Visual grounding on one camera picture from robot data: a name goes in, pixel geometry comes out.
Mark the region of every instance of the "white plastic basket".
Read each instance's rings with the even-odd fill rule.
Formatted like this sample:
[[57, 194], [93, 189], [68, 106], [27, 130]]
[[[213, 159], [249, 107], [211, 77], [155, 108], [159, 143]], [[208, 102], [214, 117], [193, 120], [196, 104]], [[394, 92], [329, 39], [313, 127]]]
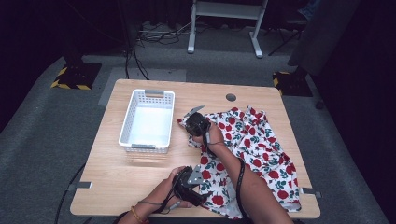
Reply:
[[167, 153], [171, 138], [175, 93], [134, 90], [120, 133], [127, 151]]

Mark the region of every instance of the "person's left hand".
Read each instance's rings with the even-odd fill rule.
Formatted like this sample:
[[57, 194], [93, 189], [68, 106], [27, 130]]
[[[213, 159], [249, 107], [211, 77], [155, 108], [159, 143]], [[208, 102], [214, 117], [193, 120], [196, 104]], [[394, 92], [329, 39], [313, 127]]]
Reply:
[[[175, 169], [172, 170], [172, 172], [169, 174], [168, 178], [164, 179], [144, 200], [142, 200], [143, 202], [149, 202], [149, 203], [162, 203], [163, 200], [165, 200], [166, 196], [168, 195], [169, 191], [172, 188], [172, 181], [174, 179], [174, 177], [178, 174], [178, 172], [180, 172], [181, 170], [183, 170], [185, 168], [185, 166], [180, 166], [177, 167]], [[182, 208], [191, 208], [192, 207], [192, 203], [187, 202], [187, 201], [182, 201], [181, 199], [179, 199], [176, 196], [173, 196], [174, 192], [172, 192], [171, 194], [171, 200], [169, 200], [168, 204], [166, 205], [165, 208], [169, 208], [170, 206], [172, 206], [173, 204], [176, 204], [177, 202], [180, 202], [180, 204], [178, 205], [178, 207], [182, 207]], [[159, 205], [155, 206], [156, 208], [153, 210], [157, 210], [158, 208], [160, 208]]]

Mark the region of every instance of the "table top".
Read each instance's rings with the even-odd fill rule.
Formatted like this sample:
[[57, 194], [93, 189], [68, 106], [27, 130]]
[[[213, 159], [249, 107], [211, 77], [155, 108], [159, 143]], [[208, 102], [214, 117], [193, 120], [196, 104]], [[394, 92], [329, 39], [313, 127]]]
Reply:
[[[171, 141], [167, 154], [155, 156], [127, 152], [119, 145], [125, 113], [135, 89], [173, 91], [175, 108]], [[234, 102], [226, 99], [232, 93]], [[105, 114], [82, 173], [81, 182], [92, 182], [90, 189], [77, 189], [71, 212], [83, 216], [117, 216], [145, 198], [170, 171], [178, 166], [200, 162], [200, 150], [188, 146], [188, 134], [177, 119], [192, 108], [205, 105], [200, 113], [245, 109], [251, 105], [264, 110], [279, 144], [294, 162], [300, 188], [312, 188], [304, 161], [290, 126], [289, 117], [276, 88], [187, 82], [119, 79], [110, 96]], [[316, 218], [320, 215], [314, 195], [301, 194], [302, 210], [289, 213], [292, 218]], [[167, 217], [220, 217], [201, 207], [172, 210]]]

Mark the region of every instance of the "floral fabric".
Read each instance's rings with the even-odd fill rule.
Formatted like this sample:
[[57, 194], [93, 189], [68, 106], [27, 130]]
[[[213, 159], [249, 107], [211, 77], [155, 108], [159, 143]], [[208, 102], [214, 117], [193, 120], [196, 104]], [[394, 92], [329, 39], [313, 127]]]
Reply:
[[[285, 209], [301, 209], [296, 169], [277, 142], [264, 111], [257, 112], [249, 105], [246, 111], [235, 107], [204, 116], [219, 126], [227, 148], [266, 182]], [[186, 120], [177, 122], [184, 127]], [[203, 207], [228, 218], [241, 218], [236, 193], [223, 164], [217, 158], [211, 159], [205, 146], [194, 142], [192, 136], [189, 145], [202, 150], [201, 172], [206, 182], [200, 185], [200, 193], [212, 192]]]

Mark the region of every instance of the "office chair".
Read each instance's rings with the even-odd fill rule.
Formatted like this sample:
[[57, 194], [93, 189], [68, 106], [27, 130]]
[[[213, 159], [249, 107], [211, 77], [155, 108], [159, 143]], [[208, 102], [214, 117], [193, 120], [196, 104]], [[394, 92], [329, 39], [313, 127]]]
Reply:
[[[299, 39], [306, 25], [308, 24], [308, 19], [301, 14], [298, 9], [304, 7], [308, 4], [309, 0], [300, 0], [298, 3], [291, 4], [288, 1], [279, 1], [272, 5], [272, 15], [271, 15], [271, 25], [268, 27], [267, 35], [271, 30], [278, 30], [280, 36], [282, 37], [282, 44], [271, 51], [268, 56], [273, 55], [277, 50], [285, 46], [294, 37], [298, 36]], [[282, 30], [295, 31], [293, 35], [285, 38]]]

